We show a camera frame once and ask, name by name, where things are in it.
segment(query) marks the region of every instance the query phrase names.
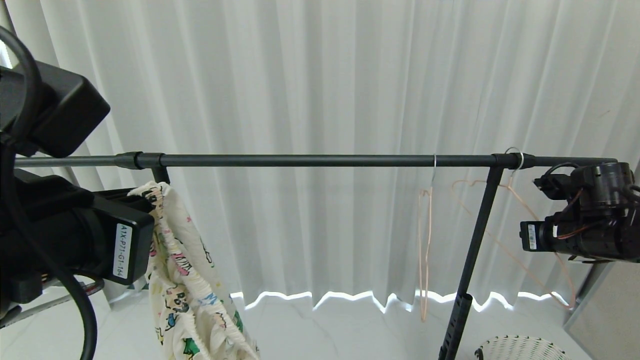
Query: white label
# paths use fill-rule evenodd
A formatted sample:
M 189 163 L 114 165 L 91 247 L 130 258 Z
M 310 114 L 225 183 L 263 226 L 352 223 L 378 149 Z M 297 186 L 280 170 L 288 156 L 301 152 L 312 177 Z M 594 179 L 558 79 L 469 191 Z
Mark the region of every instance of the white label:
M 529 225 L 529 249 L 536 250 L 538 246 L 536 245 L 536 226 Z
M 125 224 L 116 228 L 116 245 L 113 251 L 113 275 L 126 279 L 129 276 L 129 253 L 133 229 Z

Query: curtain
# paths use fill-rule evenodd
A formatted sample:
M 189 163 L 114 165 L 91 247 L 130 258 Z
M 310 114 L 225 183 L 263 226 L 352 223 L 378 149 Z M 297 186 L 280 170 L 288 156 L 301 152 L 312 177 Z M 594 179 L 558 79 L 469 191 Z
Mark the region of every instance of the curtain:
M 77 155 L 490 154 L 640 158 L 637 1 L 7 0 L 38 60 L 112 110 Z M 230 290 L 372 291 L 413 302 L 417 196 L 434 186 L 429 290 L 456 291 L 475 222 L 451 197 L 484 168 L 170 168 Z M 564 204 L 514 174 L 539 217 Z M 150 172 L 40 169 L 91 190 Z M 506 172 L 504 182 L 510 172 Z M 472 211 L 481 184 L 456 193 Z M 422 228 L 426 228 L 423 211 Z M 570 298 L 552 254 L 522 251 L 508 192 L 488 230 Z M 588 265 L 568 263 L 576 288 Z M 542 290 L 485 236 L 471 293 Z

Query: clothes hanger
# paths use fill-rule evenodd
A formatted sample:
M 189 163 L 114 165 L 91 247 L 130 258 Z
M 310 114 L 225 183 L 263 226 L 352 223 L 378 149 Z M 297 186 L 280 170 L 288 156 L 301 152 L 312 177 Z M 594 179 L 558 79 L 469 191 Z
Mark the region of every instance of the clothes hanger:
M 507 190 L 509 190 L 509 192 L 518 200 L 518 202 L 527 210 L 527 212 L 530 214 L 531 217 L 533 217 L 533 219 L 535 219 L 536 221 L 540 221 L 540 218 L 533 212 L 533 210 L 529 207 L 529 205 L 526 203 L 526 201 L 524 201 L 523 198 L 521 198 L 521 196 L 519 196 L 519 194 L 515 191 L 515 189 L 513 189 L 513 187 L 511 187 L 511 185 L 513 184 L 513 176 L 516 173 L 516 171 L 520 170 L 522 168 L 522 165 L 524 164 L 524 154 L 523 152 L 516 148 L 516 147 L 510 147 L 507 149 L 507 151 L 505 151 L 504 153 L 508 153 L 510 150 L 516 150 L 520 153 L 520 165 L 518 166 L 518 168 L 514 169 L 511 172 L 511 175 L 509 176 L 509 180 L 507 181 L 506 184 L 500 184 L 499 187 L 501 188 L 505 188 Z M 469 186 L 474 186 L 477 183 L 486 183 L 486 180 L 473 180 L 473 181 L 469 181 L 469 180 L 457 180 L 454 181 L 451 184 L 451 195 L 456 199 L 456 201 L 458 202 L 458 204 L 469 214 L 469 215 L 473 215 L 473 213 L 471 212 L 471 210 L 469 210 L 464 203 L 462 203 L 462 200 L 460 199 L 460 197 L 458 197 L 456 195 L 455 192 L 455 186 L 458 183 L 467 183 Z M 569 271 L 566 268 L 566 265 L 564 263 L 564 261 L 560 258 L 560 256 L 555 252 L 554 255 L 556 256 L 556 261 L 560 264 L 560 267 L 562 269 L 562 272 L 564 273 L 564 276 L 566 277 L 567 282 L 569 283 L 569 287 L 571 289 L 571 302 L 566 305 L 564 303 L 562 303 L 560 301 L 560 299 L 558 299 L 557 296 L 555 296 L 553 294 L 553 291 L 551 291 L 548 287 L 546 287 L 542 281 L 540 281 L 540 279 L 538 277 L 536 277 L 530 270 L 529 268 L 527 268 L 518 258 L 516 258 L 508 249 L 507 247 L 498 239 L 496 239 L 491 232 L 489 232 L 488 230 L 484 231 L 493 241 L 495 241 L 498 246 L 511 258 L 513 259 L 513 261 L 515 261 L 526 273 L 527 275 L 536 282 L 536 284 L 538 284 L 543 290 L 545 290 L 545 292 L 547 292 L 552 299 L 554 299 L 558 304 L 560 304 L 560 306 L 566 308 L 566 309 L 573 309 L 575 307 L 575 287 L 573 285 L 573 281 L 571 281 L 571 277 L 569 276 Z
M 418 193 L 418 268 L 419 268 L 419 282 L 420 282 L 420 319 L 422 322 L 427 321 L 427 289 L 429 287 L 429 246 L 431 245 L 431 203 L 433 196 L 433 180 L 436 177 L 436 167 L 438 166 L 437 155 L 433 155 L 433 173 L 431 175 L 431 186 L 429 190 L 422 189 Z M 427 249 L 424 254 L 424 271 L 422 269 L 422 228 L 420 223 L 422 222 L 422 200 L 425 196 L 429 197 L 429 230 L 427 232 Z

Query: white basket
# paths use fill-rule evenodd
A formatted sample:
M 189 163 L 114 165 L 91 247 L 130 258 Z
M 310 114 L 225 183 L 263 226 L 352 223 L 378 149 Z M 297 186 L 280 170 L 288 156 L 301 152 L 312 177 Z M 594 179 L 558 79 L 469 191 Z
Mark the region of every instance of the white basket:
M 496 336 L 476 350 L 478 360 L 571 360 L 557 345 L 529 336 Z

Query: white marble floor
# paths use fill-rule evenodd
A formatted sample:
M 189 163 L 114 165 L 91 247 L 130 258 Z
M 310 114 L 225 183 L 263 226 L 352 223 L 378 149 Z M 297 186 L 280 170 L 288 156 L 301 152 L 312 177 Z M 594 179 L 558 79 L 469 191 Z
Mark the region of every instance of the white marble floor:
M 100 326 L 96 360 L 161 359 L 145 292 L 109 309 L 102 293 L 92 296 Z M 242 300 L 236 300 L 239 308 Z M 437 359 L 451 303 L 429 303 L 426 323 L 419 305 L 409 312 L 401 303 L 382 313 L 370 299 L 328 299 L 312 310 L 309 298 L 265 297 L 243 312 L 264 360 Z M 564 310 L 552 300 L 520 299 L 514 309 L 492 302 L 472 310 L 458 359 L 475 359 L 474 350 L 496 335 L 520 334 L 553 341 L 573 360 L 590 358 L 562 330 Z M 67 302 L 0 331 L 0 359 L 76 359 L 82 325 Z

